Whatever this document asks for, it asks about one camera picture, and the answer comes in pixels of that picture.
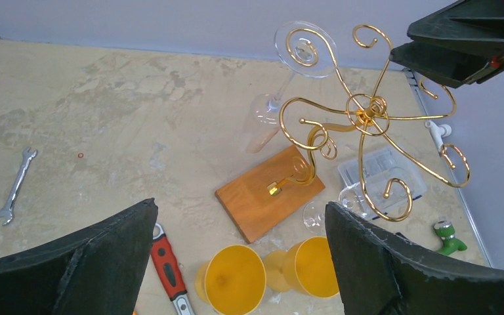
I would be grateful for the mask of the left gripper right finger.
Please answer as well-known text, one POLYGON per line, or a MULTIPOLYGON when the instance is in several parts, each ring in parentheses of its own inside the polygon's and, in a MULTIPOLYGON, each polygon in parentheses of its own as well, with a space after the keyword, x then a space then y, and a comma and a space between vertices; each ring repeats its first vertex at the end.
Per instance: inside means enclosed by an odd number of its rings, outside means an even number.
POLYGON ((504 314, 504 270, 431 251, 334 201, 325 230, 345 314, 504 314))

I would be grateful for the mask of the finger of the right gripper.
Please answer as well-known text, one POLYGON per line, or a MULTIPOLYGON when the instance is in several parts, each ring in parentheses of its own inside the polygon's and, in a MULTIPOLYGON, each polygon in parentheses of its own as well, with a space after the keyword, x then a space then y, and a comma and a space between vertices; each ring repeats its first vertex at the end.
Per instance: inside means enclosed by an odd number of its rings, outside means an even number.
POLYGON ((504 72, 503 57, 477 56, 417 42, 394 48, 389 60, 454 89, 482 84, 504 72))
POLYGON ((411 23, 410 39, 483 57, 504 55, 504 1, 456 1, 411 23))

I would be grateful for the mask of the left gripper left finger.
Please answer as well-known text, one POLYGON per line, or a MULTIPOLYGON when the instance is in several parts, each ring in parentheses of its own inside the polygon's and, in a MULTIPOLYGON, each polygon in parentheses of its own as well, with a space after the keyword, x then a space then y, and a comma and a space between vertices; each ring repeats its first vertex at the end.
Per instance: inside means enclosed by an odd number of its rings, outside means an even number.
POLYGON ((152 248, 153 199, 0 258, 0 314, 132 314, 152 248))

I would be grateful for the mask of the yellow wine glass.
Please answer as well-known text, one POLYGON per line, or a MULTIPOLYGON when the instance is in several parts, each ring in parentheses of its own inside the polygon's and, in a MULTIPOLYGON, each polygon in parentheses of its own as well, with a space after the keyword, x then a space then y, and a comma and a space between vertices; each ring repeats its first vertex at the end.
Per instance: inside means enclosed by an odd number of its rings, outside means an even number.
POLYGON ((266 291, 263 260, 248 246, 225 247, 200 266, 194 287, 198 297, 219 314, 249 314, 266 291))
POLYGON ((296 243, 287 251, 277 250, 263 258, 267 286, 276 292, 294 290, 317 298, 331 298, 339 285, 325 236, 296 243))

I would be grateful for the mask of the clear wine glass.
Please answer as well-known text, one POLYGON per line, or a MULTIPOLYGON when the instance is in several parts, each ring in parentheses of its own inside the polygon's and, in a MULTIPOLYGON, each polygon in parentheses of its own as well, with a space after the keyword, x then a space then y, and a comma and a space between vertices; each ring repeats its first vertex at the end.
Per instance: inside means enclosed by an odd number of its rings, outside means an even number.
MULTIPOLYGON (((368 209, 360 184, 344 187, 337 198, 337 202, 346 210, 352 211, 363 219, 370 220, 374 213, 368 209)), ((307 230, 316 236, 325 236, 325 211, 327 201, 315 200, 303 208, 303 222, 307 230)))
POLYGON ((243 121, 242 150, 260 152, 280 131, 279 113, 285 90, 296 75, 321 79, 332 74, 332 58, 337 49, 334 40, 321 27, 305 21, 287 22, 274 34, 274 47, 288 74, 272 93, 259 94, 250 103, 243 121))

